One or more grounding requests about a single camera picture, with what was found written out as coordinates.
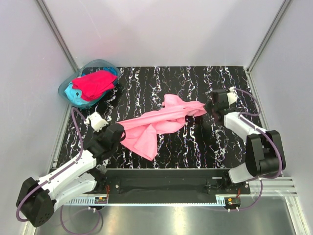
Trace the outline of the pink t shirt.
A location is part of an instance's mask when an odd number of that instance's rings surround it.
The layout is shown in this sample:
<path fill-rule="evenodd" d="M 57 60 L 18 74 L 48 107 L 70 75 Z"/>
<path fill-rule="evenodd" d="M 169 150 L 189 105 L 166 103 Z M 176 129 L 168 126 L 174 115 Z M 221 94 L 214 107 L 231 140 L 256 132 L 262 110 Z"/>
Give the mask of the pink t shirt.
<path fill-rule="evenodd" d="M 151 161 L 157 153 L 157 136 L 177 132 L 185 125 L 186 116 L 206 114 L 204 104 L 199 101 L 183 101 L 178 95 L 166 94 L 162 108 L 139 117 L 120 121 L 126 137 L 121 142 L 130 151 Z"/>

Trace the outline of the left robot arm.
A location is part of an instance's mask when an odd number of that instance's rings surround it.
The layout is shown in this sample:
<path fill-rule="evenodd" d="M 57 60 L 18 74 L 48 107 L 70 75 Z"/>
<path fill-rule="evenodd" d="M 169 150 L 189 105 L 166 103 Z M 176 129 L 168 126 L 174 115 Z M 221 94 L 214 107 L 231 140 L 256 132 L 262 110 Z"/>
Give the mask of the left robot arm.
<path fill-rule="evenodd" d="M 126 137 L 121 124 L 95 131 L 81 151 L 53 172 L 35 180 L 26 179 L 16 202 L 16 218 L 34 227 L 46 223 L 58 208 L 84 193 L 100 194 L 108 187 L 104 170 L 97 168 L 116 152 Z"/>

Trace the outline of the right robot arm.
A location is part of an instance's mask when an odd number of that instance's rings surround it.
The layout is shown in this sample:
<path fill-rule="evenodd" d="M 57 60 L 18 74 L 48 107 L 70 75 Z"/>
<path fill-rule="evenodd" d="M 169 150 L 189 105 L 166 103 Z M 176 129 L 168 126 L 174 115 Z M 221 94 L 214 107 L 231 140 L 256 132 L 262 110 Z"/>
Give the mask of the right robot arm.
<path fill-rule="evenodd" d="M 205 110 L 214 121 L 231 130 L 246 144 L 245 162 L 224 173 L 217 188 L 233 194 L 249 181 L 257 179 L 275 179 L 286 168 L 285 154 L 281 136 L 276 130 L 266 130 L 246 117 L 257 117 L 256 113 L 239 112 L 234 107 L 240 89 L 213 90 L 211 101 L 205 104 Z"/>

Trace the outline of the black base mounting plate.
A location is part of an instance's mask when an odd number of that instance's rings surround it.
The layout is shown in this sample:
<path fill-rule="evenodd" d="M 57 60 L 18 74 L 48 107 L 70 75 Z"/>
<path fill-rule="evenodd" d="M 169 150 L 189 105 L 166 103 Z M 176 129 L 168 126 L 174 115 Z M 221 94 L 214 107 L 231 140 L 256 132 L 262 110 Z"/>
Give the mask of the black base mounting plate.
<path fill-rule="evenodd" d="M 249 195 L 245 182 L 234 184 L 227 169 L 108 169 L 91 171 L 95 194 L 108 192 L 110 204 L 216 203 L 217 195 Z"/>

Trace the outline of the teal blue t shirt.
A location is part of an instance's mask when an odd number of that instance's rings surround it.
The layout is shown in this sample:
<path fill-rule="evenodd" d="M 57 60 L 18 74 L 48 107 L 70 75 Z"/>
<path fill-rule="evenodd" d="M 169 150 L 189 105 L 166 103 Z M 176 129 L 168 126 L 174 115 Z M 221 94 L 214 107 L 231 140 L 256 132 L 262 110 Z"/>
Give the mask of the teal blue t shirt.
<path fill-rule="evenodd" d="M 118 73 L 117 71 L 113 68 L 113 67 L 103 67 L 99 70 L 106 70 L 106 71 L 109 71 L 110 73 L 114 74 L 114 75 L 117 75 L 118 76 Z M 93 101 L 85 101 L 81 98 L 81 91 L 80 90 L 75 90 L 72 88 L 72 81 L 70 81 L 65 89 L 65 95 L 66 97 L 68 98 L 68 100 L 76 107 L 79 107 L 81 109 L 83 108 L 87 108 L 87 107 L 90 107 L 92 106 L 94 103 L 96 103 L 101 97 L 103 97 L 103 95 L 105 95 L 106 92 L 110 91 L 106 91 L 104 92 L 98 99 L 96 100 L 93 100 Z"/>

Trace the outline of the magenta t shirt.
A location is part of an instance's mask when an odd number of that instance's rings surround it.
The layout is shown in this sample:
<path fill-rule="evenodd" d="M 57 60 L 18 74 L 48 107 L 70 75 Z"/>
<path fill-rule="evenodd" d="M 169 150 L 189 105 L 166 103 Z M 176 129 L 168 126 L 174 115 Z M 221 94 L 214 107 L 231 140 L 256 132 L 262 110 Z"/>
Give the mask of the magenta t shirt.
<path fill-rule="evenodd" d="M 72 88 L 81 91 L 81 98 L 85 101 L 98 99 L 104 92 L 114 88 L 118 76 L 106 70 L 99 70 L 74 79 Z"/>

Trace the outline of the aluminium front rail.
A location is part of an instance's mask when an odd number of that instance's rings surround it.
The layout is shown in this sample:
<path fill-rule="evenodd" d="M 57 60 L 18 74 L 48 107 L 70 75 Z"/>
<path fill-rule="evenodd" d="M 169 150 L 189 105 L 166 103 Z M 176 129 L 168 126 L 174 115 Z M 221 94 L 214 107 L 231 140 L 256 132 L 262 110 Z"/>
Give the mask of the aluminium front rail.
<path fill-rule="evenodd" d="M 293 181 L 290 178 L 279 177 L 275 180 L 259 179 L 250 182 L 241 182 L 237 184 L 224 185 L 221 177 L 214 177 L 208 180 L 198 180 L 195 178 L 191 180 L 179 179 L 174 182 L 174 178 L 166 181 L 165 179 L 157 179 L 157 184 L 153 186 L 152 179 L 148 180 L 148 184 L 144 187 L 143 183 L 139 185 L 131 184 L 127 186 L 121 180 L 114 183 L 113 180 L 109 180 L 109 188 L 111 194 L 121 194 L 127 190 L 180 190 L 180 191 L 198 191 L 207 194 L 214 195 L 256 195 L 257 192 L 264 194 L 265 196 L 271 196 L 279 194 L 282 196 L 296 196 L 297 192 L 293 185 Z M 93 176 L 89 174 L 83 174 L 82 176 L 69 181 L 69 180 L 52 180 L 51 182 L 42 186 L 42 189 L 48 190 L 48 195 L 53 200 L 57 196 L 80 196 L 84 193 L 96 194 L 97 182 Z"/>

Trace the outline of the right aluminium corner post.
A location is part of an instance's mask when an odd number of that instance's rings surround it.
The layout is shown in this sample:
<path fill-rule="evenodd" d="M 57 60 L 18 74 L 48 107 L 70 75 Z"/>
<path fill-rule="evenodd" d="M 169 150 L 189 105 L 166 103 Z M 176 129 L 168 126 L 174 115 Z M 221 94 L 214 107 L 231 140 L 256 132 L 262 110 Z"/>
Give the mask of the right aluminium corner post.
<path fill-rule="evenodd" d="M 282 18 L 284 17 L 285 13 L 287 12 L 287 10 L 290 7 L 292 2 L 293 2 L 293 0 L 283 0 L 281 6 L 279 7 L 279 9 L 278 9 L 273 21 L 272 21 L 272 23 L 270 24 L 265 36 L 263 37 L 256 53 L 254 54 L 251 62 L 249 63 L 249 65 L 246 68 L 248 73 L 251 73 L 253 71 L 255 65 L 257 64 L 259 58 L 261 57 L 262 53 L 264 52 L 267 44 L 271 40 L 274 32 L 278 28 Z"/>

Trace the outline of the aluminium corner post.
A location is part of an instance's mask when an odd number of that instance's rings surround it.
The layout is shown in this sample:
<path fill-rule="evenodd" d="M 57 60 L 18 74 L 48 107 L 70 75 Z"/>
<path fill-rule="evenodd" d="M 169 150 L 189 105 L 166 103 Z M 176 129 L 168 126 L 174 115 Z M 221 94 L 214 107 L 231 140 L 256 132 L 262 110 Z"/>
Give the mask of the aluminium corner post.
<path fill-rule="evenodd" d="M 287 12 L 287 10 L 290 7 L 292 2 L 293 2 L 293 0 L 283 0 L 281 6 L 279 7 L 279 9 L 278 9 L 273 21 L 272 21 L 272 23 L 270 24 L 265 36 L 263 37 L 256 53 L 254 54 L 251 62 L 249 63 L 249 65 L 246 68 L 248 73 L 251 73 L 253 71 L 255 65 L 257 64 L 259 58 L 261 57 L 262 53 L 264 52 L 267 44 L 271 40 L 274 32 L 278 28 L 282 18 L 284 17 L 285 13 Z"/>
<path fill-rule="evenodd" d="M 58 29 L 57 24 L 54 21 L 54 18 L 44 0 L 35 0 L 37 6 L 39 7 L 40 12 L 42 13 L 43 17 L 45 18 L 52 34 L 54 35 L 60 49 L 62 50 L 66 60 L 68 61 L 70 67 L 74 72 L 79 70 L 77 63 L 75 62 L 60 30 Z"/>

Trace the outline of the left aluminium corner post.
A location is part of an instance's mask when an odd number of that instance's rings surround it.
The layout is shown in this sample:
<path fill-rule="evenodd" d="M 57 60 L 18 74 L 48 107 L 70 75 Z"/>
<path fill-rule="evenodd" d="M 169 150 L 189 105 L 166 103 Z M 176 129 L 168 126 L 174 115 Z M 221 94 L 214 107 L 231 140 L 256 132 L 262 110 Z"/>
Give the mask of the left aluminium corner post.
<path fill-rule="evenodd" d="M 58 29 L 57 24 L 54 21 L 54 18 L 44 0 L 35 0 L 37 6 L 39 7 L 40 12 L 42 13 L 43 17 L 45 18 L 52 34 L 54 35 L 60 49 L 62 50 L 66 60 L 68 61 L 70 67 L 74 72 L 79 70 L 77 63 L 75 62 L 60 30 Z"/>

